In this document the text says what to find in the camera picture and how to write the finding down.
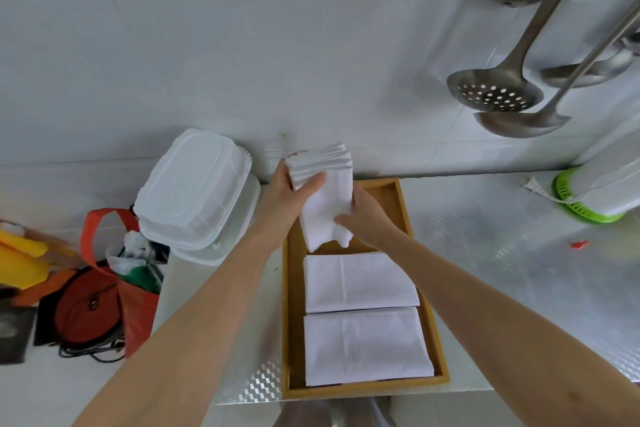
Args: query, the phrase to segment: red tote bag strap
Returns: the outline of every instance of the red tote bag strap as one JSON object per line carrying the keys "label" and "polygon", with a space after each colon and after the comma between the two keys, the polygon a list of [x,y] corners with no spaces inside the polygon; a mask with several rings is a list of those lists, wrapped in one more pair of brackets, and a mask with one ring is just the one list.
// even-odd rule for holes
{"label": "red tote bag strap", "polygon": [[110,270],[106,271],[96,265],[95,257],[93,256],[93,237],[95,237],[95,232],[97,231],[102,218],[114,211],[118,214],[118,216],[120,216],[120,220],[122,221],[122,224],[128,232],[140,231],[138,220],[136,219],[135,215],[128,209],[100,208],[87,213],[86,218],[84,219],[82,236],[80,237],[80,254],[82,255],[84,261],[91,265],[93,268],[98,269],[106,273],[107,275],[114,275],[114,272]]}

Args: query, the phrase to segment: white towel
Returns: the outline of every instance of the white towel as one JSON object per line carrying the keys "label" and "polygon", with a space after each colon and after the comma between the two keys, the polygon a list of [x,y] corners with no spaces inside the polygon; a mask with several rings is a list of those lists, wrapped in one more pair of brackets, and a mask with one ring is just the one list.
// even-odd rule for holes
{"label": "white towel", "polygon": [[420,305],[404,270],[381,252],[307,255],[307,313]]}
{"label": "white towel", "polygon": [[351,213],[353,161],[344,144],[299,153],[288,157],[286,163],[295,189],[318,172],[327,173],[326,182],[308,198],[300,215],[309,251],[315,252],[320,245],[332,240],[338,241],[343,248],[348,247],[353,235],[333,222],[339,214]]}
{"label": "white towel", "polygon": [[433,376],[415,307],[305,316],[308,387]]}

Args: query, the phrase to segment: kitchen counter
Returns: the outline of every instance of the kitchen counter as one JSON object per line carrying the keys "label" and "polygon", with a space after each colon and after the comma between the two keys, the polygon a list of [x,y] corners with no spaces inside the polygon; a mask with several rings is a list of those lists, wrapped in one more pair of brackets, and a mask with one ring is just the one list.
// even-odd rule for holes
{"label": "kitchen counter", "polygon": [[[549,188],[556,174],[407,178],[401,185],[417,240],[556,323],[638,382],[640,213],[592,225],[522,188],[531,175]],[[581,241],[589,244],[571,247]],[[281,267],[278,250],[264,268],[215,405],[282,399]],[[214,271],[171,256],[154,331]],[[437,316],[436,324],[451,382],[388,394],[491,389]]]}

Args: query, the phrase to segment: yellow object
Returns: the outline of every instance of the yellow object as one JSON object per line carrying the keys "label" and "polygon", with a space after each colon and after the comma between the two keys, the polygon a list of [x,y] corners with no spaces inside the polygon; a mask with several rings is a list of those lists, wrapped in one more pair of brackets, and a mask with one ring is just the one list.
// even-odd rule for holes
{"label": "yellow object", "polygon": [[49,276],[49,265],[12,248],[0,245],[0,284],[27,289]]}
{"label": "yellow object", "polygon": [[0,243],[14,248],[18,252],[26,253],[30,257],[41,257],[49,251],[49,245],[46,243],[17,237],[4,230],[0,230]]}

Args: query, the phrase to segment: gray pants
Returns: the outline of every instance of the gray pants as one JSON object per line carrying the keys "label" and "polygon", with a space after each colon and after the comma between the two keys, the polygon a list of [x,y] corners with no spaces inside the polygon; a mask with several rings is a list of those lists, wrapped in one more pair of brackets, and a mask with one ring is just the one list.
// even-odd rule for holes
{"label": "gray pants", "polygon": [[389,397],[289,401],[273,427],[396,427]]}

